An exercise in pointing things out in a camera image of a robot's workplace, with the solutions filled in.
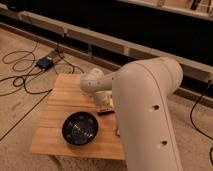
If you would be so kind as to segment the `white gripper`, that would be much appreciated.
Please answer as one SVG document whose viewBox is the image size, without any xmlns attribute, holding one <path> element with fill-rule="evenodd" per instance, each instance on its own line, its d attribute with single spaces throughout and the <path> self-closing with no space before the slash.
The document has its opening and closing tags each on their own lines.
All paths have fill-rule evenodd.
<svg viewBox="0 0 213 171">
<path fill-rule="evenodd" d="M 96 109 L 112 108 L 111 92 L 99 91 L 93 94 L 93 101 Z"/>
</svg>

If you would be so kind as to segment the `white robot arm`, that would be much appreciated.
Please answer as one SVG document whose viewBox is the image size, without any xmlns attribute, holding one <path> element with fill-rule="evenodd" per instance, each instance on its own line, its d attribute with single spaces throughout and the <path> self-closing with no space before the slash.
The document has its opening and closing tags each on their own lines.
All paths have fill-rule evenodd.
<svg viewBox="0 0 213 171">
<path fill-rule="evenodd" d="M 183 171 L 167 96 L 183 80 L 171 58 L 137 60 L 105 75 L 92 69 L 80 78 L 87 93 L 110 90 L 128 171 Z"/>
</svg>

